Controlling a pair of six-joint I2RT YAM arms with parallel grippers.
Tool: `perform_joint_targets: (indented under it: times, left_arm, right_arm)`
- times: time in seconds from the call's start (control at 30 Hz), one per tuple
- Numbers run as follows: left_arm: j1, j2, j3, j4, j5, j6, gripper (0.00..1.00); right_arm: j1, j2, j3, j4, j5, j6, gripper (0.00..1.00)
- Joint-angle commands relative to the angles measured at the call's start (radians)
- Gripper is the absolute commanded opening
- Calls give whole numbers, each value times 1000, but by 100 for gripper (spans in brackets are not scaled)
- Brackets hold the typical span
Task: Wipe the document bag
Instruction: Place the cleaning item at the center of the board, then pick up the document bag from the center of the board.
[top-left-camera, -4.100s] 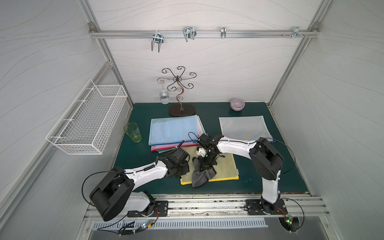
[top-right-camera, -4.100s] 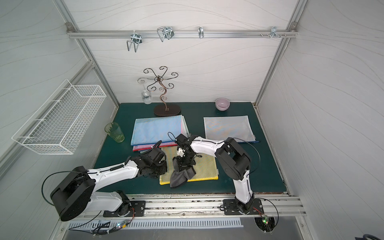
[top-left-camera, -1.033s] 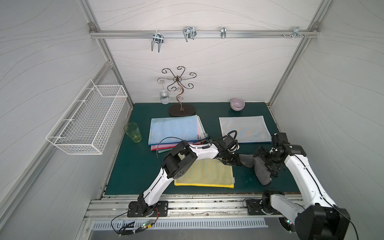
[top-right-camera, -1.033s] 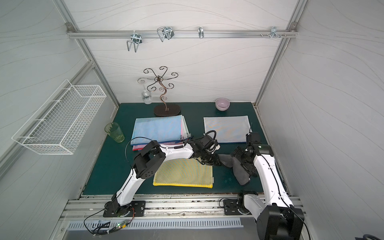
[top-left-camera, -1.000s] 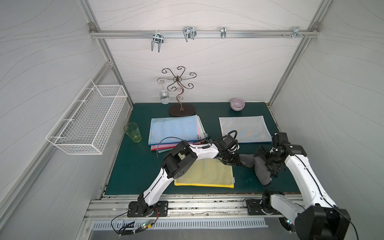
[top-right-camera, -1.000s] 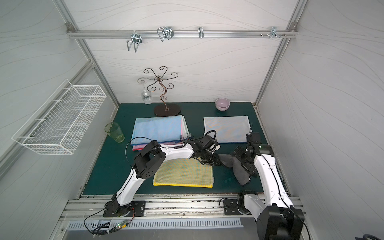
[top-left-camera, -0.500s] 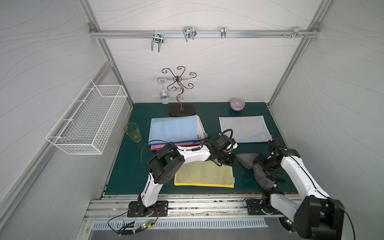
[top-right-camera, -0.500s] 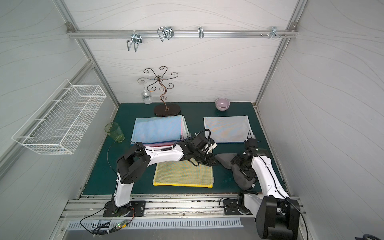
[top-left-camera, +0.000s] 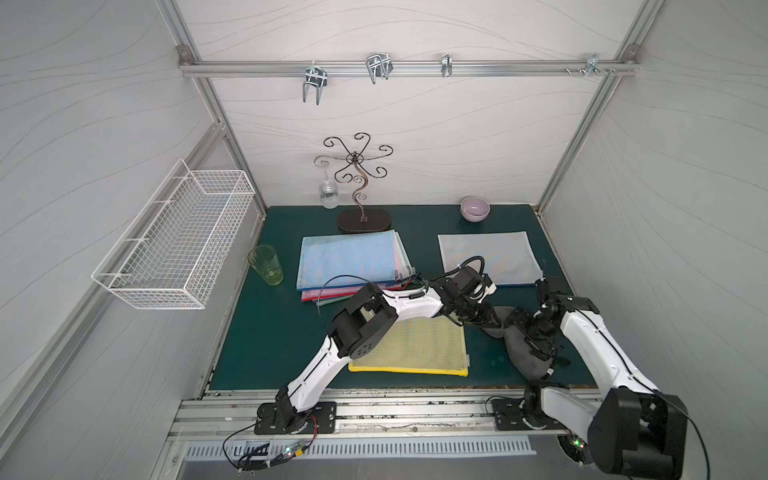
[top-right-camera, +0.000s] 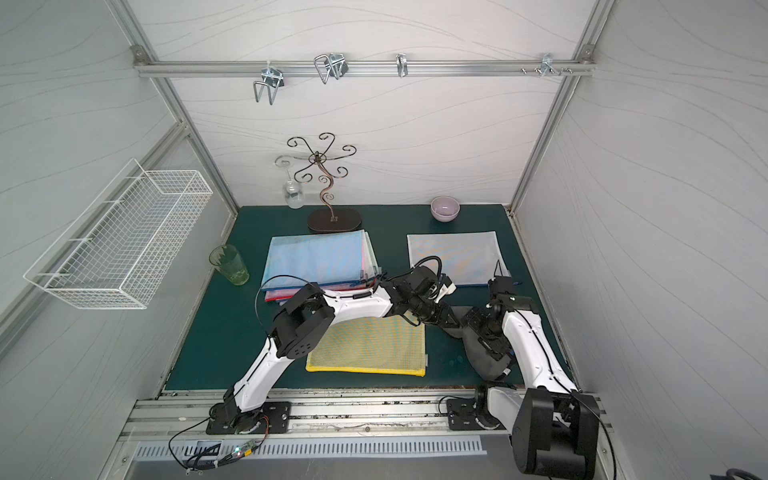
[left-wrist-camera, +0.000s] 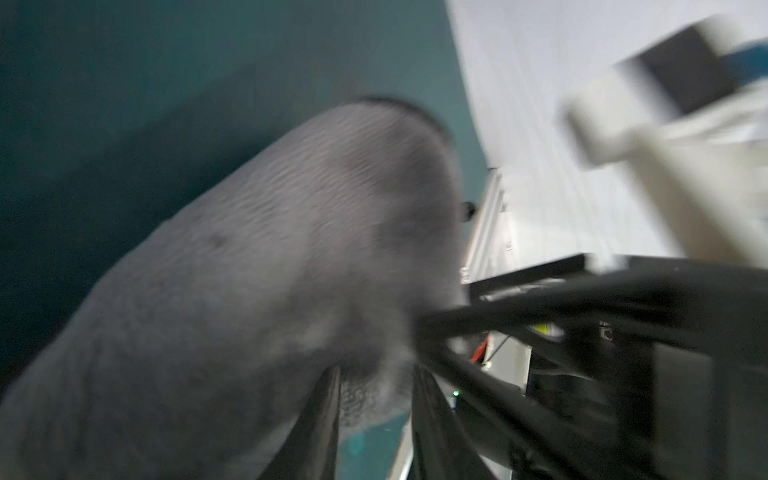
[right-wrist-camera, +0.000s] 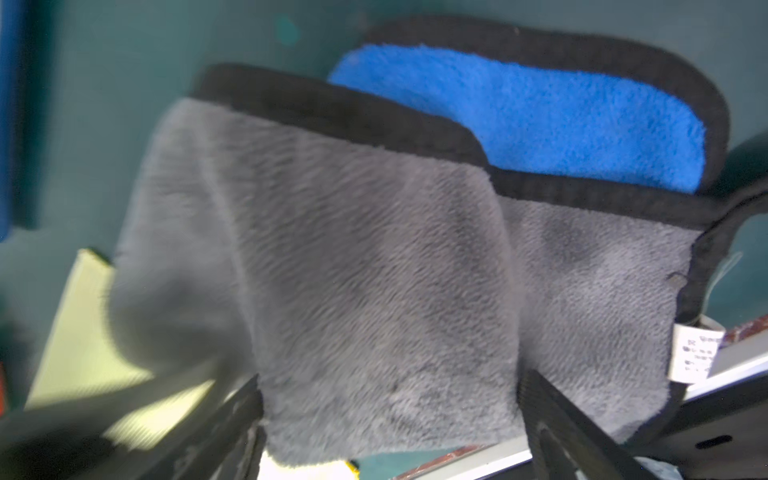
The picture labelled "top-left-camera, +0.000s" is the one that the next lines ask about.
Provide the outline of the grey microfibre cloth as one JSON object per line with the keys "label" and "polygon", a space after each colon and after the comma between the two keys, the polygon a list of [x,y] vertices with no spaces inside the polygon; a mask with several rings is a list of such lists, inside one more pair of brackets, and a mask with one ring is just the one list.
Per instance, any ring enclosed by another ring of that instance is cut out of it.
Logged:
{"label": "grey microfibre cloth", "polygon": [[554,373],[557,347],[552,338],[536,338],[530,333],[533,315],[521,307],[493,307],[482,330],[504,341],[513,366],[528,381],[544,381]]}

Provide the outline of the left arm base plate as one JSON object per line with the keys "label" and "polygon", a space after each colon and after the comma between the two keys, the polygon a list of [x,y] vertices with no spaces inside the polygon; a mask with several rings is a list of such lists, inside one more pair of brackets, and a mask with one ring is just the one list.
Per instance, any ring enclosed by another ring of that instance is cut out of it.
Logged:
{"label": "left arm base plate", "polygon": [[290,405],[262,403],[257,409],[255,435],[331,434],[336,430],[336,402],[319,402],[312,409],[296,412]]}

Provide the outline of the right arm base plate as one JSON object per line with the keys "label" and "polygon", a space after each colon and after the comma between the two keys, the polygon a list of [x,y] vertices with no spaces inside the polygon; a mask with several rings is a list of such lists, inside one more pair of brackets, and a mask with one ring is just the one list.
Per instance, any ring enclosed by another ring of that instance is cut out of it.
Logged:
{"label": "right arm base plate", "polygon": [[522,398],[493,396],[485,402],[496,431],[565,431],[567,428],[550,417],[524,412]]}

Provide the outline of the yellow mesh document bag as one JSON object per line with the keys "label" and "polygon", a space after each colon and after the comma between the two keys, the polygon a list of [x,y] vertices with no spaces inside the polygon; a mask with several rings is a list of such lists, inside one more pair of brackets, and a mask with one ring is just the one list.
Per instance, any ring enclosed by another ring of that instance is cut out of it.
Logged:
{"label": "yellow mesh document bag", "polygon": [[444,316],[398,321],[370,353],[353,360],[348,370],[467,377],[464,328]]}

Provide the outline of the white mesh document bag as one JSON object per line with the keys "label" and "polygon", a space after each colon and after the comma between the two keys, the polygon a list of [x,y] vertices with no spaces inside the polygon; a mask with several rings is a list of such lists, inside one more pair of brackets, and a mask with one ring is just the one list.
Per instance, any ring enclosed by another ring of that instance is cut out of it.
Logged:
{"label": "white mesh document bag", "polygon": [[497,286],[533,285],[543,277],[526,232],[439,235],[438,243],[445,271],[481,256]]}

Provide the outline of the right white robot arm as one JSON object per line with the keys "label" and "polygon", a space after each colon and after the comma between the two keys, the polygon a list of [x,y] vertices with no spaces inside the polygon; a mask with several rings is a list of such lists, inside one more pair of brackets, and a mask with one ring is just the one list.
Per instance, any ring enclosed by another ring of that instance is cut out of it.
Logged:
{"label": "right white robot arm", "polygon": [[[601,395],[589,402],[547,381],[555,340],[576,348]],[[549,298],[539,311],[516,308],[505,320],[513,365],[530,381],[521,416],[540,427],[555,420],[570,432],[575,453],[586,452],[604,473],[644,479],[682,476],[688,416],[682,401],[661,393],[626,357],[590,300]]]}

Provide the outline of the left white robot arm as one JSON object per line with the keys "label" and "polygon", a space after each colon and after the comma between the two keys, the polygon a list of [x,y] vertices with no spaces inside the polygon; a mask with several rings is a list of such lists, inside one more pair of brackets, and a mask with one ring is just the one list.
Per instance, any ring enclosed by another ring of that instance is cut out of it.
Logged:
{"label": "left white robot arm", "polygon": [[462,324],[484,321],[493,307],[486,298],[496,291],[488,278],[459,281],[442,278],[414,290],[382,290],[368,283],[336,314],[327,335],[303,371],[278,391],[276,423],[287,432],[301,429],[321,393],[352,360],[380,343],[399,321],[453,317]]}

